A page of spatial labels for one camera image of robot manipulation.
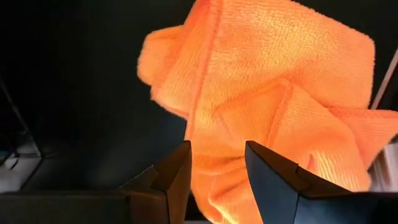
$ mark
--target orange microfiber towel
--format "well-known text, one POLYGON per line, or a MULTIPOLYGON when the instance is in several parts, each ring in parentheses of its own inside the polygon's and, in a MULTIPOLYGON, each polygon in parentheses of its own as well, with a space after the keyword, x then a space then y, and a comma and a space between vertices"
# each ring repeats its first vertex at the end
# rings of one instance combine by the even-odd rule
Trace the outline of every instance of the orange microfiber towel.
POLYGON ((398 132, 367 110, 372 40, 287 0, 198 0, 184 25, 147 36, 138 76, 185 118, 192 190, 214 223, 261 223, 244 143, 257 141, 350 190, 398 132))

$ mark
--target black surface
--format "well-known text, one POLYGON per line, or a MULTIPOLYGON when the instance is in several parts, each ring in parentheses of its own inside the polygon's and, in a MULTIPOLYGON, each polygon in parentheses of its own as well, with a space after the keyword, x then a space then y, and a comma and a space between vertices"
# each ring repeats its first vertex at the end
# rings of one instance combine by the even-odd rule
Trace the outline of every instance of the black surface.
MULTIPOLYGON (((193 0, 8 1, 0 73, 47 157, 27 189, 109 189, 178 146, 185 122, 136 77, 144 37, 193 0)), ((300 0, 376 41, 378 88, 398 43, 395 0, 300 0)))
POLYGON ((191 151, 190 142, 183 142, 114 190, 0 194, 0 223, 182 224, 190 191, 191 151))

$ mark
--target towel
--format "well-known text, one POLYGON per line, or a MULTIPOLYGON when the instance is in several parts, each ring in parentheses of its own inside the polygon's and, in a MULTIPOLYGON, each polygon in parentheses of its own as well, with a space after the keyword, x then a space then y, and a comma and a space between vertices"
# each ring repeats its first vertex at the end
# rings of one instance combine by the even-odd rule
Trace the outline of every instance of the towel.
POLYGON ((368 36, 296 2, 197 0, 184 25, 146 37, 137 74, 154 101, 187 120, 204 216, 262 223, 246 140, 368 190, 367 168, 398 131, 396 112, 367 109, 373 65, 368 36))

